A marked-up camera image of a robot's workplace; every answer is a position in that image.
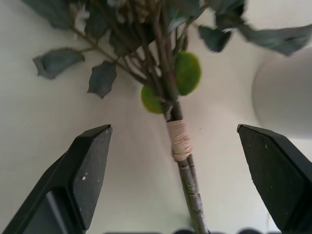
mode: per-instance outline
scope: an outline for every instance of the white cylinder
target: white cylinder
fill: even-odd
[[[287,137],[312,138],[312,48],[264,65],[253,83],[260,124]]]

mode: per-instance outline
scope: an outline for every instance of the black object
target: black object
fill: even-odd
[[[40,178],[3,234],[83,234],[101,191],[112,128],[88,130]]]
[[[262,200],[283,234],[312,234],[312,163],[283,135],[237,129]]]

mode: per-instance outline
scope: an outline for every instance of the beige tape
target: beige tape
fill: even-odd
[[[192,153],[191,139],[183,120],[167,122],[167,128],[171,141],[172,157],[181,162]]]

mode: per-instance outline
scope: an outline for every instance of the artificial plant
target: artificial plant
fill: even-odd
[[[245,0],[22,0],[46,18],[52,27],[72,30],[90,48],[59,48],[33,59],[38,75],[56,78],[69,66],[84,61],[83,53],[97,50],[106,59],[93,67],[88,93],[104,98],[117,76],[117,67],[142,85],[145,108],[163,114],[179,167],[193,228],[210,233],[205,224],[198,191],[190,138],[183,121],[179,96],[191,93],[199,83],[197,57],[186,52],[188,29],[194,25],[206,47],[221,52],[232,33],[247,42],[290,56],[308,43],[312,25],[297,28],[256,30],[246,22]],[[205,11],[214,13],[213,28],[196,25]],[[114,54],[105,50],[109,37]]]

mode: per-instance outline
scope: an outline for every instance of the white background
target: white background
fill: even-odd
[[[246,17],[257,27],[312,22],[310,0],[251,0]],[[198,23],[213,24],[211,14]],[[235,34],[221,54],[210,53],[190,31],[189,50],[201,61],[198,89],[182,98],[194,146],[201,197],[213,231],[274,229],[240,144],[239,123],[257,125],[251,104],[254,75],[269,52]],[[85,48],[73,34],[54,30],[19,0],[0,0],[0,231],[42,173],[83,131],[113,125],[106,174],[88,234],[158,231],[189,226],[188,211],[162,116],[147,113],[140,85],[118,70],[103,100],[86,94],[96,52],[56,80],[37,76],[31,58],[61,46]],[[296,141],[307,156],[308,141]]]

